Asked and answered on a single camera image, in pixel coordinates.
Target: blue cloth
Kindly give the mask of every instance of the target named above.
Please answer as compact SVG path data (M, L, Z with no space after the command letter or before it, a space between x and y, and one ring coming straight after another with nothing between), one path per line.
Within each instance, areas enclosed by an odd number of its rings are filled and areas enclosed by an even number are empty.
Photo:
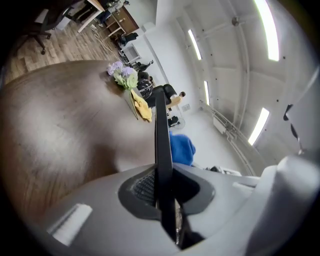
M173 135L171 131L169 135L172 162L191 166L196 153L196 148L191 140L183 134Z

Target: fluorescent light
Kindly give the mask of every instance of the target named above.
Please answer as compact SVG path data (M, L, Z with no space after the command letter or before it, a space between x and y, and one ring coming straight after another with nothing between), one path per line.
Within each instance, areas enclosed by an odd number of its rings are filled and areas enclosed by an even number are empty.
M189 29L188 33L189 33L189 36L190 36L191 41L192 41L192 43L193 43L193 47L194 47L194 49L195 49L196 55L197 55L197 57L198 57L198 60L202 60L202 57L201 57L201 54L200 54L200 51L199 51L199 48L198 48L196 39L195 39L195 37L194 37L194 34L192 33L192 30Z
M264 128L266 122L267 122L267 119L268 119L268 116L269 116L269 111L266 110L264 107L262 108L261 110L261 113L260 113L260 116L259 116L259 119L258 119L258 122L256 123L255 127L254 127L254 130L248 140L248 142L250 143L250 145L254 145L254 143L256 142L257 138L259 137L262 129Z
M274 18L272 17L270 8L266 0L254 0L254 2L259 10L264 26L266 41L268 44L269 60L277 62L279 61L279 45Z
M204 81L204 90L205 90L205 100L206 100L206 104L210 106L209 91L208 91L208 82L207 82L207 81Z

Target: white ceiling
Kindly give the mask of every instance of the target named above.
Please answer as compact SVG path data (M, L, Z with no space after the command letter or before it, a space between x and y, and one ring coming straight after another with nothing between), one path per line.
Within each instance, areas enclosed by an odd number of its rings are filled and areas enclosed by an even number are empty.
M185 34L188 29L196 34L203 56L197 62L198 83L203 88L203 80L208 81L211 106L240 127L247 137L262 107L266 108L270 116L266 130L255 144L257 149L274 162L297 152L298 143L290 124L282 117L287 105L301 96L318 63L290 15L277 3L268 2L279 41L280 60L276 62L268 59L264 27L253 0L169 2L170 11L165 11L167 14L161 19L181 15L177 20ZM237 27L231 23L234 16L241 23Z

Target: flower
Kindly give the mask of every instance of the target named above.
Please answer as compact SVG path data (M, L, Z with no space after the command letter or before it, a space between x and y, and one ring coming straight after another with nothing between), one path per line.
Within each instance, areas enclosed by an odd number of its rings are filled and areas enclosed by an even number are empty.
M109 64L106 71L108 72L109 76L112 76L116 71L120 71L123 68L123 63L121 61L116 61L112 64Z
M128 78L131 74L137 73L132 67L126 66L122 69L122 76Z

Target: cable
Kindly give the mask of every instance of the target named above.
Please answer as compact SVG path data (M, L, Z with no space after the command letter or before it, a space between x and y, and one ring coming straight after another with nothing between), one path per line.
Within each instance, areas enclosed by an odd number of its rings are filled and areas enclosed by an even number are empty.
M115 55L114 51L111 50L109 47L107 47L107 46L102 42L102 39L101 39L101 37L100 37L100 34L98 33L98 29L96 28L96 26L92 24L92 25L90 26L90 28L91 28L91 30L94 32L94 37L95 37L95 39L97 39L97 40L100 42L100 44L102 44L103 48L106 49L106 50L108 50L108 51L110 51L110 52L112 52L112 54L114 55L114 57L115 57L117 60L119 60L119 61L122 62L122 60L121 60L117 55Z

